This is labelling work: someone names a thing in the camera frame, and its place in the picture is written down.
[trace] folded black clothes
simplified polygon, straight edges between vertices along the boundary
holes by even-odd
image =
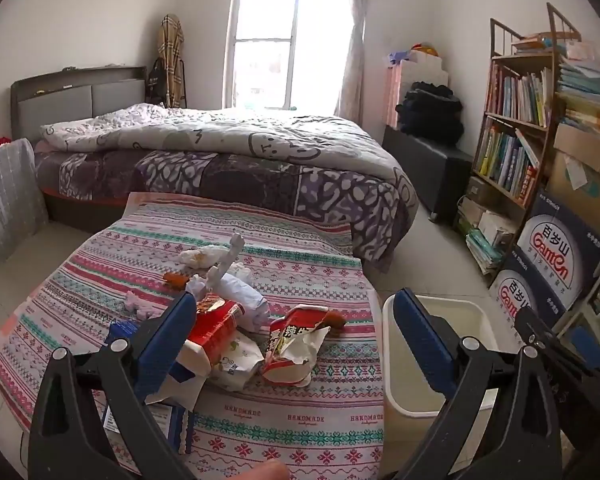
[[[444,85],[414,83],[395,110],[400,130],[409,135],[455,146],[464,133],[462,103]]]

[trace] finger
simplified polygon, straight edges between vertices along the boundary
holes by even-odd
[[[236,480],[289,480],[289,469],[280,460],[267,460],[250,471],[239,474]]]

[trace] white wall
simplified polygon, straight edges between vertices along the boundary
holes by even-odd
[[[522,34],[550,30],[551,2],[600,45],[600,19],[587,0],[436,0],[434,39],[450,73],[450,87],[464,103],[465,133],[459,147],[473,153],[480,134],[489,69],[490,26],[495,18]]]
[[[176,0],[3,0],[0,4],[0,136],[10,135],[14,81],[66,66],[148,64],[160,19]]]
[[[222,105],[222,76],[231,0],[179,0],[185,34],[187,97],[191,108]],[[384,132],[382,100],[386,55],[430,39],[429,0],[369,0],[365,29],[363,128]]]

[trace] silver screw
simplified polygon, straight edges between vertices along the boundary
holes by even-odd
[[[538,350],[532,346],[525,346],[524,353],[527,357],[531,357],[532,359],[538,357]]]
[[[129,343],[127,343],[125,339],[116,339],[111,343],[111,351],[122,352],[123,350],[126,350],[127,346],[129,346]]]
[[[59,361],[60,359],[64,359],[64,357],[66,356],[66,348],[56,348],[54,350],[54,352],[51,354],[51,357],[57,361]]]
[[[467,350],[477,350],[480,348],[480,342],[475,337],[465,337],[462,339],[462,346]]]

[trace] gray headboard panel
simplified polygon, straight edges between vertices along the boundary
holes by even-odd
[[[11,86],[11,137],[41,139],[43,124],[77,121],[144,102],[145,67],[62,70]]]

